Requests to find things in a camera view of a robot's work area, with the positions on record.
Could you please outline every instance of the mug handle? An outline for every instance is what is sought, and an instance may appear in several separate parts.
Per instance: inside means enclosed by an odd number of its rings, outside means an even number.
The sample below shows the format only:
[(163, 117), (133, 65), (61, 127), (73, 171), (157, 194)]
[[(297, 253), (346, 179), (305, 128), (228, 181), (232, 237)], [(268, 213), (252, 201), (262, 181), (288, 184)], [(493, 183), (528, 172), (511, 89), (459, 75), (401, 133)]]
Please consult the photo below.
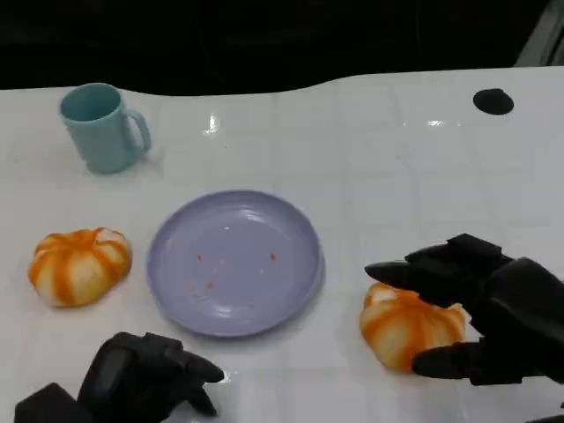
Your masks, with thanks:
[(141, 153), (145, 154), (151, 148), (151, 133), (149, 132), (149, 127), (147, 126), (147, 121), (139, 112), (135, 110), (127, 109), (124, 112), (128, 117), (133, 119), (137, 127), (139, 128), (139, 133), (141, 134), (141, 139), (143, 141), (143, 146), (141, 147)]

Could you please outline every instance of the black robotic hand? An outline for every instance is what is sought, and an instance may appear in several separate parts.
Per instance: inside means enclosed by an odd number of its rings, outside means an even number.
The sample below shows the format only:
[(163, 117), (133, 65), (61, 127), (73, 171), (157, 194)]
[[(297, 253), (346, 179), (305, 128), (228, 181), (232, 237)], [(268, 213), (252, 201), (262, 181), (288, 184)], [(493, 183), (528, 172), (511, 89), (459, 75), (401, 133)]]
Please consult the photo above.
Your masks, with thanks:
[(365, 270), (430, 304), (462, 304), (483, 335), (479, 342), (422, 352), (413, 360), (414, 373), (469, 378), (475, 385), (519, 383), (532, 375), (564, 382), (564, 284), (540, 264), (462, 234), (403, 262)]
[(51, 384), (19, 403), (15, 423), (158, 423), (188, 401), (195, 411), (217, 414), (204, 391), (223, 371), (180, 341), (147, 333), (118, 333), (96, 354), (74, 401)]

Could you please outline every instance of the orange pumpkin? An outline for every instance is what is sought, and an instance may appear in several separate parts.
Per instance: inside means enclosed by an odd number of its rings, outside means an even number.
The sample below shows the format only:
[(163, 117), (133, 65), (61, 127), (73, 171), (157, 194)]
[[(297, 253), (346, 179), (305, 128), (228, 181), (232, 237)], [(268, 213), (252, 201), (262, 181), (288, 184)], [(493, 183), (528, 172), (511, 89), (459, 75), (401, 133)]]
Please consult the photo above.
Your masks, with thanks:
[(365, 297), (360, 331), (384, 366), (411, 372), (418, 353), (464, 339), (464, 313), (458, 305), (439, 308), (412, 291), (376, 283)]
[(119, 232), (99, 227), (43, 239), (29, 265), (29, 280), (56, 307), (96, 301), (131, 267), (131, 248)]

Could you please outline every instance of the purple plate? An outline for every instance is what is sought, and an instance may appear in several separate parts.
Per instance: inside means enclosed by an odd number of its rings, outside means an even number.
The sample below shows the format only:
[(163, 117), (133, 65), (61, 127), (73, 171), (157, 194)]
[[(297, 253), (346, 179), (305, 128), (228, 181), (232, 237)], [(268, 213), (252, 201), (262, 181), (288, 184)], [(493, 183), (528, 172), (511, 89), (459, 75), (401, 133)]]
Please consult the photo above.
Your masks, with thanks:
[(323, 282), (308, 218), (258, 191), (200, 197), (152, 241), (149, 286), (164, 315), (194, 332), (252, 335), (284, 322)]

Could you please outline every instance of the white table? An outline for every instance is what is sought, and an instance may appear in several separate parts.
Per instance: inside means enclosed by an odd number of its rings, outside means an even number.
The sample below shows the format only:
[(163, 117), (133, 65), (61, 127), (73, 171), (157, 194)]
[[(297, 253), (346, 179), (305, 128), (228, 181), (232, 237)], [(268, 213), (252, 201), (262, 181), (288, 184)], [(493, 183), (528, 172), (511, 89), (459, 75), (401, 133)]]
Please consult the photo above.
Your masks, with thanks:
[[(511, 114), (472, 105), (492, 87), (515, 100)], [(211, 389), (221, 423), (518, 423), (559, 412), (564, 390), (545, 378), (477, 388), (393, 375), (365, 346), (358, 316), (365, 264), (461, 232), (564, 276), (562, 68), (365, 76), (228, 97), (125, 93), (154, 148), (106, 177), (87, 173), (58, 120), (66, 91), (0, 93), (1, 421), (48, 382), (76, 395), (96, 349), (119, 330), (179, 338), (228, 370), (231, 382)], [(323, 291), (303, 315), (242, 341), (173, 326), (145, 283), (147, 248), (166, 216), (228, 188), (294, 202), (327, 258)], [(130, 276), (92, 307), (47, 308), (26, 278), (36, 242), (96, 226), (130, 238)]]

